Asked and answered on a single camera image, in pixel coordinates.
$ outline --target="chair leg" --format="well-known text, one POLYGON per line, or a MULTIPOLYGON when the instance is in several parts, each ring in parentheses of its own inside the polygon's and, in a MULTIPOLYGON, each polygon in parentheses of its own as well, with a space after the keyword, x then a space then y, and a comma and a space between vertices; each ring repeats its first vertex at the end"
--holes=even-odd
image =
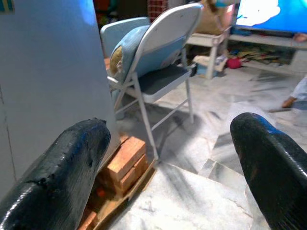
POLYGON ((187 89, 187 97, 188 97, 188 104, 189 104, 190 121, 193 124, 194 123, 194 114, 193 114, 193 105, 192 105, 192 99, 191 99, 189 78, 186 79, 186 89, 187 89))
POLYGON ((139 80, 138 80, 137 75, 133 75, 132 78, 134 80, 134 88, 135 88, 135 92, 137 94, 137 98, 139 100, 139 105, 140 105, 140 108, 141 108, 143 122, 145 124, 145 128, 146 128, 146 131, 147 131, 149 142, 150 142, 150 144, 153 148, 153 152, 154 152, 153 155, 154 155, 154 158, 156 160, 158 160, 159 156, 158 156, 157 148, 155 146, 154 137, 153 137, 153 133, 152 133, 152 130, 151 130, 151 127, 150 127, 150 123, 149 123, 149 120, 148 120, 147 111, 146 111, 146 108, 145 108, 144 99, 142 97, 142 92, 141 92, 139 80))

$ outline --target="tv screen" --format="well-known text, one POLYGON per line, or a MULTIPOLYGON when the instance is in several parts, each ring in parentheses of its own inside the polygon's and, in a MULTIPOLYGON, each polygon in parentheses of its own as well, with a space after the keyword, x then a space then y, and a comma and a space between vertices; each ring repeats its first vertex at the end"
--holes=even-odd
POLYGON ((236 25, 307 33, 307 0, 241 0, 236 25))

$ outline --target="folding chair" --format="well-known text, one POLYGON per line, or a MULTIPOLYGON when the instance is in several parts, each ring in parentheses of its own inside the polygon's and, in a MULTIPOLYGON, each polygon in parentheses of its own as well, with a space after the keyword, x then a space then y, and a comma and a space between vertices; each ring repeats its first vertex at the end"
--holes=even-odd
MULTIPOLYGON (((139 103, 155 159, 158 159, 159 156, 152 134, 154 129, 168 119, 185 103, 189 104, 190 121, 191 123, 194 122, 189 88, 190 71, 187 69, 185 43, 199 23, 202 10, 202 4, 192 3, 169 9, 161 14, 150 25, 142 37, 123 84, 108 76, 111 87, 120 90, 114 105, 116 113, 122 112, 136 102, 139 103), (166 56, 170 55, 167 53, 168 49, 178 45, 180 45, 179 50, 181 50, 181 67, 172 64, 166 68, 146 73, 145 75, 141 74, 142 72, 146 72, 146 68, 148 69, 148 61, 155 58, 157 53, 166 53, 166 56), (187 99, 173 109, 161 121, 151 127, 145 103, 154 103, 183 82, 186 83, 187 99), (118 109, 125 93, 136 99, 128 105, 118 109)), ((149 19, 128 19, 102 27, 100 34, 105 57, 111 55, 111 50, 113 50, 126 33, 131 29, 142 25, 149 25, 149 19)))

